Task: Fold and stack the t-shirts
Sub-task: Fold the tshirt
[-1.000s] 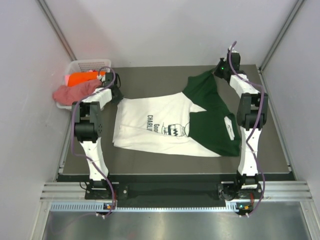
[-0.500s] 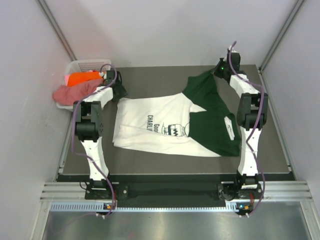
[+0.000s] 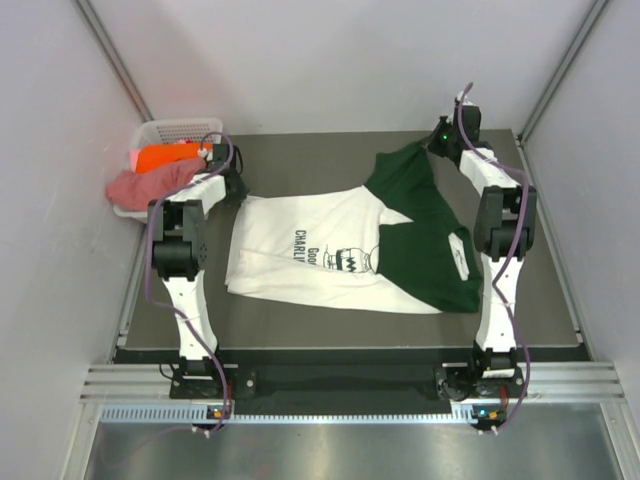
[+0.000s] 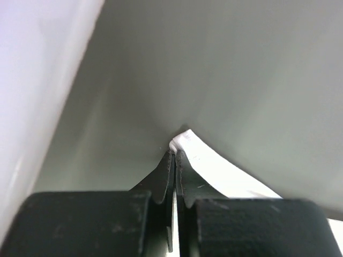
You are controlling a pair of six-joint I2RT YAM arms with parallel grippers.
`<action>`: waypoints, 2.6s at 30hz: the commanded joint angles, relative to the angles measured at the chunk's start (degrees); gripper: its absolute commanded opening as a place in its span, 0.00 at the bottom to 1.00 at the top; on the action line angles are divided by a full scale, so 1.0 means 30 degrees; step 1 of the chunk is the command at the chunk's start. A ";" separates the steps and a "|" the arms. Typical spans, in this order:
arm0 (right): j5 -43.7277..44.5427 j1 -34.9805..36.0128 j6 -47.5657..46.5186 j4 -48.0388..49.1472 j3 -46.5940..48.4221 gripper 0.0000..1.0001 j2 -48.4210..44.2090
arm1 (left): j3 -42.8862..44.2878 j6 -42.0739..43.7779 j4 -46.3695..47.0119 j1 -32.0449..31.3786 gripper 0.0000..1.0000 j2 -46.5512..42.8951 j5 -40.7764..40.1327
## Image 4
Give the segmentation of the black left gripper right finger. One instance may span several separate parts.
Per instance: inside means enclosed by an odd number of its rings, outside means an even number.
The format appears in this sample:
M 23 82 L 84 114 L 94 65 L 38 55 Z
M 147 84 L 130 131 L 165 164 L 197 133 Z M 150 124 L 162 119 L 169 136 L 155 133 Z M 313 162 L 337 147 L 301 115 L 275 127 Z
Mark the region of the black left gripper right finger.
M 303 199 L 228 198 L 175 157 L 181 256 L 341 256 L 324 212 Z

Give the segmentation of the white green ringer t-shirt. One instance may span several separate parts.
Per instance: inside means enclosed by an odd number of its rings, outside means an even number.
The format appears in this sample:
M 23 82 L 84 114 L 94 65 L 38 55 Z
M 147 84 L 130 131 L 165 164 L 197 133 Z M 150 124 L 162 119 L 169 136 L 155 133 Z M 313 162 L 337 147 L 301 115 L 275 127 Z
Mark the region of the white green ringer t-shirt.
M 332 213 L 324 205 L 326 187 L 319 183 L 323 174 L 281 167 L 246 172 L 223 158 L 192 130 L 175 136 L 169 147 L 175 155 L 180 150 L 185 152 L 193 169 L 228 198 L 303 199 L 315 203 L 324 212 L 342 255 L 342 214 Z

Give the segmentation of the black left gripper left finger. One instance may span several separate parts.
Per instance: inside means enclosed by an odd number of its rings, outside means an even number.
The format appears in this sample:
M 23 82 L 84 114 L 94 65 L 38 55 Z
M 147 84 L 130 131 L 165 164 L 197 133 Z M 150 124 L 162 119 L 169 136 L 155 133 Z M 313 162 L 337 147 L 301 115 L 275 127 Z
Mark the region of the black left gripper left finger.
M 166 256 L 173 250 L 175 156 L 128 191 L 40 192 L 19 208 L 6 256 Z

